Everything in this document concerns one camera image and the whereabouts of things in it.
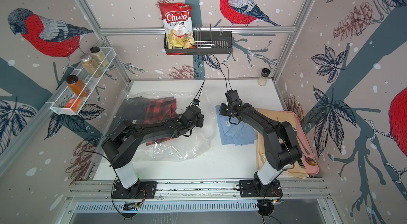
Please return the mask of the grey pinstriped shirt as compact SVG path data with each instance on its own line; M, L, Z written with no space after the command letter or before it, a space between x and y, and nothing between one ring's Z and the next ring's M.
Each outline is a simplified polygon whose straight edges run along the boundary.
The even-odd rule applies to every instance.
M113 118L109 132L115 132L117 127L127 120L143 124L146 121L149 102L150 99L144 97L124 99Z

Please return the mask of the light blue cloth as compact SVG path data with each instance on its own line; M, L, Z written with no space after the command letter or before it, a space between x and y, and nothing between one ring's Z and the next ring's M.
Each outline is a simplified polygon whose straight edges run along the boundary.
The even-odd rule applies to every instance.
M253 144L257 139L255 129L244 122L237 124L238 120L232 118L230 123L229 118L221 116L220 105L215 106L217 115L217 124L222 145L233 144L235 146L245 146Z

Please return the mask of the red black plaid shirt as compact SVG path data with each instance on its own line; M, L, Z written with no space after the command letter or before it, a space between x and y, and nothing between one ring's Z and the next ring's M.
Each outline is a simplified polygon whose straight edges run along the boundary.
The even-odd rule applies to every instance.
M155 124L177 117L177 100L174 97L150 99L144 124Z

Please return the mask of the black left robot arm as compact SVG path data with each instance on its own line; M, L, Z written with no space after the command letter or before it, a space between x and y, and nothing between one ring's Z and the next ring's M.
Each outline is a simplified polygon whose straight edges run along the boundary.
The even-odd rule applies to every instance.
M125 121L115 138L103 141L102 149L123 188L130 189L139 182L131 160L141 144L185 136L203 124L204 115L197 106L189 106L182 114L161 123L144 125Z

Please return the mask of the spice jar black lid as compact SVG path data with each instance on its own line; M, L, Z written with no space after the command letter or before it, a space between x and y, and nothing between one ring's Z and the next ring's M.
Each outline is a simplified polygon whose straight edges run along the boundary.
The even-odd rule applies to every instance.
M109 65L109 60L106 58L105 53L97 46L90 48L91 55L93 59L98 62L101 67L107 67Z

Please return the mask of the beige folded cloth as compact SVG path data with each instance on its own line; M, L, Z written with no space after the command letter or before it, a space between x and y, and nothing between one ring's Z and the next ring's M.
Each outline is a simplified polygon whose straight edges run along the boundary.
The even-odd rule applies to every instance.
M267 116L268 118L271 118L272 120L278 121L278 122L288 122L287 118L288 115L285 113L285 111L272 111L268 109L257 109L261 114ZM311 175L308 175L306 170L301 168L298 163L295 164L294 169L290 169L288 171L283 172L283 176L291 176L291 177L297 177L297 178L308 178Z

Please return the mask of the red Chuba cassava chips bag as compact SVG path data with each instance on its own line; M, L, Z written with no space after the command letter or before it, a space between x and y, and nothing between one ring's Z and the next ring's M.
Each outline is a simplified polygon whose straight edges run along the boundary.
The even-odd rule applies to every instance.
M193 49L192 7L184 3L159 3L165 29L165 49Z

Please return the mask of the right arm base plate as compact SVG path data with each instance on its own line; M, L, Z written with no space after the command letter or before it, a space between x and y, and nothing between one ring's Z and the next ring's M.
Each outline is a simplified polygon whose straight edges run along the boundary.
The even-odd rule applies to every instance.
M240 180L238 191L241 197L283 197L282 187L279 180L275 180L269 185L252 180Z

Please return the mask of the aluminium mounting rail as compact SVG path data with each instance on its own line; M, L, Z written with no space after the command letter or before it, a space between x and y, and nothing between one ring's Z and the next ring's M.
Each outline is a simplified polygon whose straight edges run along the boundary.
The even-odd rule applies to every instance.
M321 178L279 178L283 197L241 197L238 191L239 179L158 179L156 201L182 200L234 200L234 199L324 199L331 194ZM112 200L115 182L90 180L75 182L65 198L73 200ZM118 201L137 199L113 199Z

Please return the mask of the small orange box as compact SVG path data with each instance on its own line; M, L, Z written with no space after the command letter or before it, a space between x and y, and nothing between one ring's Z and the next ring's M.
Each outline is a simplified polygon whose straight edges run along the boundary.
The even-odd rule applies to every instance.
M77 112L81 106L81 103L82 103L81 98L72 98L67 102L65 108L68 108L73 112Z

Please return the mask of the orange sauce jar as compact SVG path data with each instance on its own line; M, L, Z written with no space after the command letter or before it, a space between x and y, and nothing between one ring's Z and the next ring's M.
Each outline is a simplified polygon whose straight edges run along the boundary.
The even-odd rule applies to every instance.
M71 74L65 79L65 81L76 96L88 97L89 89L77 75Z

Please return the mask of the clear acrylic wall shelf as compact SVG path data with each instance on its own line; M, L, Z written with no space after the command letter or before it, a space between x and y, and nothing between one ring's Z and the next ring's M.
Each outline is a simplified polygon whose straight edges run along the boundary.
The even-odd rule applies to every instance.
M76 96L73 91L70 89L68 86L67 82L65 82L65 87L63 88L63 91L59 94L59 96L51 102L51 107L50 109L57 115L78 115L80 111L84 108L85 103L91 96L91 93L95 90L97 84L101 80L102 76L106 74L106 72L109 69L109 66L112 65L113 60L116 57L116 53L113 50L113 48L100 48L106 55L106 58L109 60L109 65L107 67L101 67L101 65L98 63L100 70L102 71L102 75L99 78L93 78L90 76L85 69L82 66L82 62L80 63L79 67L71 74L77 75L85 84L86 87L89 89L89 95L88 97L81 97L82 103L77 112L73 112L68 108L65 108L65 105L67 102L72 99L72 98L80 98Z

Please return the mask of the black fork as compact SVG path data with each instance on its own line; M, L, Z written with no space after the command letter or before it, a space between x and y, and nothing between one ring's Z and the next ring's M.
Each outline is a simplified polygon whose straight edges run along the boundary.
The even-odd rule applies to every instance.
M297 161L297 163L299 164L299 166L300 166L301 168L305 169L304 163L302 162L301 159L299 159L299 160Z

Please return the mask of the gold spoon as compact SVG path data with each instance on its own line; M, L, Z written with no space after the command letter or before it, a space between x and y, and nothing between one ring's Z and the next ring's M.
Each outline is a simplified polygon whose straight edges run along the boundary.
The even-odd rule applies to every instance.
M309 157L307 154L303 154L303 156L304 156L303 157L304 160L307 162L308 165L310 165L310 166L316 166L317 165L316 161L313 158Z

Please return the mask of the clear plastic vacuum bag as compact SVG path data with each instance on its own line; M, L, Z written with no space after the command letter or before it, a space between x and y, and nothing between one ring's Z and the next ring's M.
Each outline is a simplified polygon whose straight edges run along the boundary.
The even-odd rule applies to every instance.
M141 92L126 97L103 140L114 167L132 161L184 161L207 152L218 131L205 93Z

